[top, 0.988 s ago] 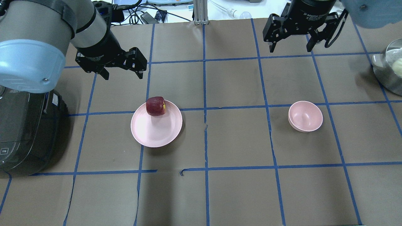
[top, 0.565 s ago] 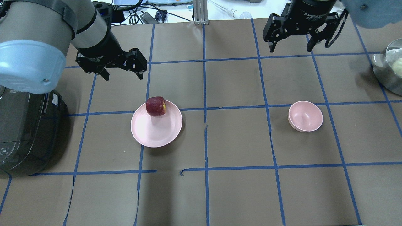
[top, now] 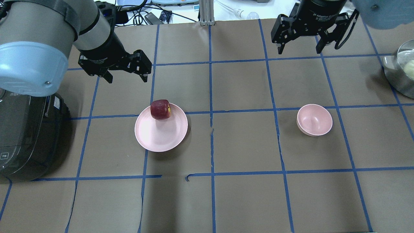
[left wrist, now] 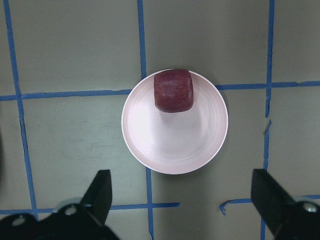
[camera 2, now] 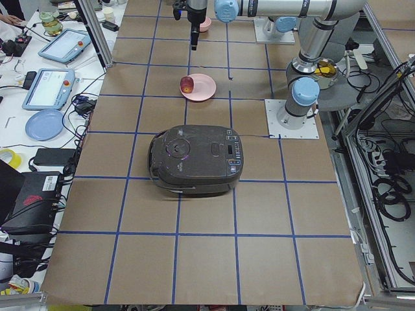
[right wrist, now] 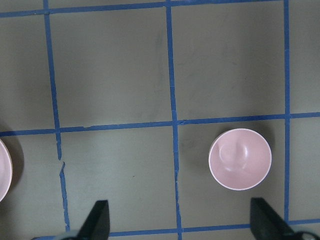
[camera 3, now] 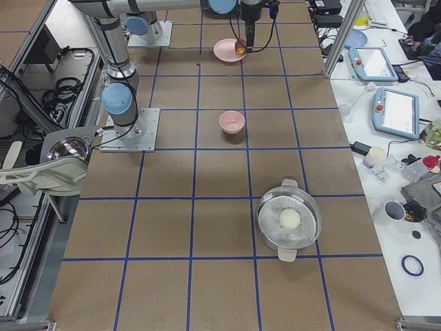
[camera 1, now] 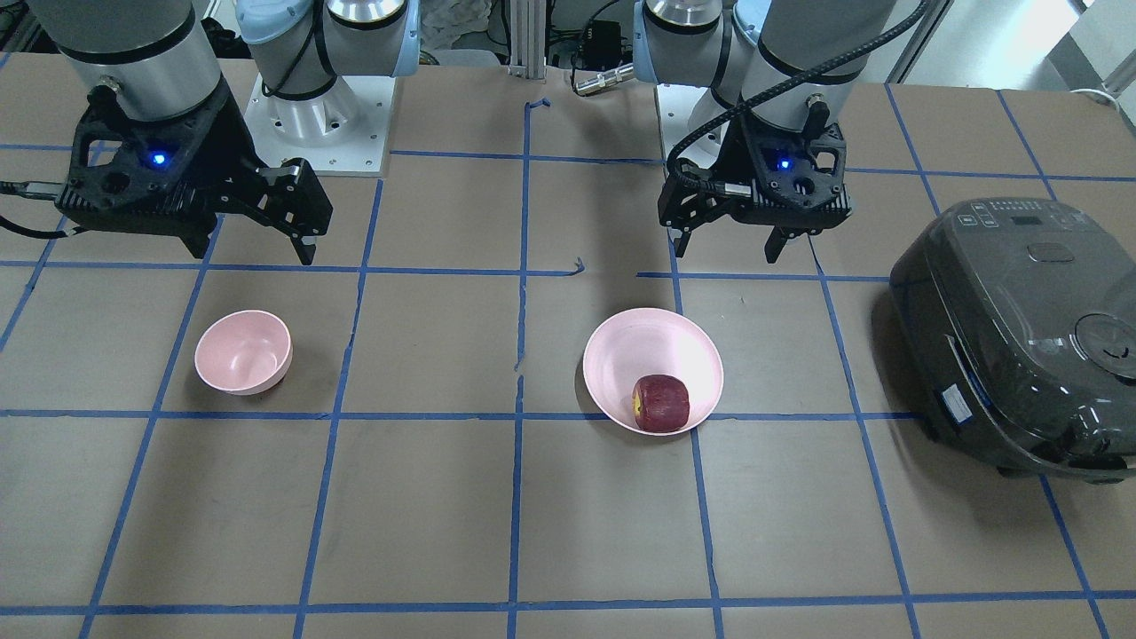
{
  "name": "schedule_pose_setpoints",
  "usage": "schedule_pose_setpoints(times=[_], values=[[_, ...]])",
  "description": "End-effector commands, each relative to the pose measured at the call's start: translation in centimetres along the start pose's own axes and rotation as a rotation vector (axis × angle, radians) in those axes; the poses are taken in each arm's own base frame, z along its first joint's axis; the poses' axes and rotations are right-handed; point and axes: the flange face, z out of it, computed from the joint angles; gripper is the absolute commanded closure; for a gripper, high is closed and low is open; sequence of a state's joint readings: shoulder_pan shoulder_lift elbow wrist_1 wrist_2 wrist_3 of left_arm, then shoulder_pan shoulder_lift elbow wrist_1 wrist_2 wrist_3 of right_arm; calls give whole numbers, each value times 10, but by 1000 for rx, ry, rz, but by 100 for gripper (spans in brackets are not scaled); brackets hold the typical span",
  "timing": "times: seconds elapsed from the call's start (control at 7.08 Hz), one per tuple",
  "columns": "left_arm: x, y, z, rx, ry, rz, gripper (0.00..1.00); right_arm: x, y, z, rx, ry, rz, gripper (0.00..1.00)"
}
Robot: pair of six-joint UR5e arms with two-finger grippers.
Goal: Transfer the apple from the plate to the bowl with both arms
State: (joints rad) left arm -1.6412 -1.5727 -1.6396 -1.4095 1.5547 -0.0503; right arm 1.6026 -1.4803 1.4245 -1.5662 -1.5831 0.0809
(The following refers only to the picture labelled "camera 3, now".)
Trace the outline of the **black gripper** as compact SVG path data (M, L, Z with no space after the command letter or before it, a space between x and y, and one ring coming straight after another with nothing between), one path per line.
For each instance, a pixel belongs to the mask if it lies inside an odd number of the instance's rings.
M256 22L261 18L263 1L242 0L240 2L240 17L245 22L247 52L252 53L254 45Z

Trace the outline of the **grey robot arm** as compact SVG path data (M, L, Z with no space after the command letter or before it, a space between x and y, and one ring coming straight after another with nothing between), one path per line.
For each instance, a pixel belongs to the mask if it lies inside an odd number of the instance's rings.
M109 85L102 93L103 105L109 113L115 135L122 139L140 137L145 130L136 101L139 73L130 61L119 18L93 18L101 51L107 60Z
M231 14L239 8L245 22L246 40L237 41L246 52L255 52L255 25L263 8L270 8L268 1L73 1L82 14L93 18L99 25L104 19L119 20L126 15L125 26L135 35L157 39L162 35L156 12L159 10L210 9L217 14Z

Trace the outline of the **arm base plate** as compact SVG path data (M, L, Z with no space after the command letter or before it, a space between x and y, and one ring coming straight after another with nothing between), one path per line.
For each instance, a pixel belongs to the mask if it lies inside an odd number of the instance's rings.
M170 46L172 21L157 21L152 25L129 23L127 28L130 31L127 44L129 48L163 48Z
M160 119L159 108L141 108L139 117L133 127L115 126L110 115L107 116L102 142L98 149L101 152L154 152Z

